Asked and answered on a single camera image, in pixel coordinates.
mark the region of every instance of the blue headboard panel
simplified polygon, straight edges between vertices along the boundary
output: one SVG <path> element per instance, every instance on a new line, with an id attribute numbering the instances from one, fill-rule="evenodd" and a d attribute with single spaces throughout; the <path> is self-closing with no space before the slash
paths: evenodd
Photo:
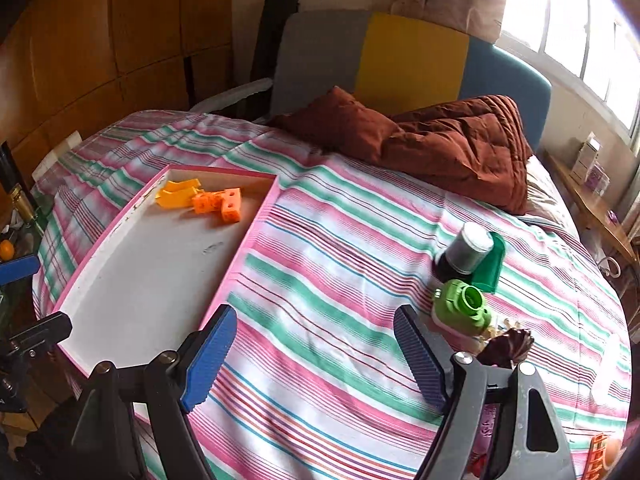
<path id="1" fill-rule="evenodd" d="M 471 36 L 458 98 L 487 94 L 506 95 L 516 101 L 524 133 L 536 151 L 551 101 L 551 83 L 517 57 Z"/>

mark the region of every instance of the small orange fruit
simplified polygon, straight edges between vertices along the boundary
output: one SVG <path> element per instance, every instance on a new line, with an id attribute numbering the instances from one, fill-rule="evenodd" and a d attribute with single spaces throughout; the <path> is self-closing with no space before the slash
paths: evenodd
<path id="1" fill-rule="evenodd" d="M 0 259 L 4 262 L 8 262 L 14 257 L 14 254 L 14 245 L 9 240 L 2 240 L 0 242 Z"/>

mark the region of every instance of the orange toy piece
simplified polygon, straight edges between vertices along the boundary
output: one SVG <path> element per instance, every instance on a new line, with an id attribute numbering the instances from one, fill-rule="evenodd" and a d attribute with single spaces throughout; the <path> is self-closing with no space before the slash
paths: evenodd
<path id="1" fill-rule="evenodd" d="M 240 195 L 239 187 L 233 187 L 223 191 L 222 208 L 220 209 L 223 222 L 231 224 L 233 222 L 240 221 L 241 202 L 242 197 Z"/>
<path id="2" fill-rule="evenodd" d="M 587 463 L 584 466 L 582 480 L 598 480 L 604 474 L 604 450 L 607 444 L 607 435 L 599 433 L 591 439 Z"/>
<path id="3" fill-rule="evenodd" d="M 220 211 L 222 208 L 222 195 L 224 191 L 203 192 L 193 197 L 193 210 L 197 214 Z"/>

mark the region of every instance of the green plastic object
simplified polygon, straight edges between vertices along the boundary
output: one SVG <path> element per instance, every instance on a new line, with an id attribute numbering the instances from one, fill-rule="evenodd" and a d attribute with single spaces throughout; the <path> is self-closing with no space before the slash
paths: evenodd
<path id="1" fill-rule="evenodd" d="M 477 287 L 449 280 L 434 294 L 431 317 L 444 330 L 478 336 L 491 324 L 492 313 Z"/>
<path id="2" fill-rule="evenodd" d="M 489 251 L 487 256 L 476 267 L 469 283 L 483 292 L 493 294 L 495 289 L 498 288 L 502 261 L 506 252 L 506 243 L 504 238 L 494 231 L 489 231 L 489 235 L 494 239 L 494 248 Z"/>

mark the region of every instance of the white tray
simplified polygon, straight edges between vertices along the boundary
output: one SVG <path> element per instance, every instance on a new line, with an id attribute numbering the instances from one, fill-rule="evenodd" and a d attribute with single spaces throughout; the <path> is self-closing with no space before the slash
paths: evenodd
<path id="1" fill-rule="evenodd" d="M 199 178 L 205 190 L 240 187 L 241 221 L 223 224 L 220 213 L 155 204 L 167 180 L 190 178 Z M 60 343 L 65 354 L 88 376 L 103 360 L 133 366 L 177 349 L 225 301 L 229 275 L 241 267 L 278 193 L 271 174 L 199 166 L 162 170 L 107 227 L 58 300 L 56 310 L 73 325 Z"/>

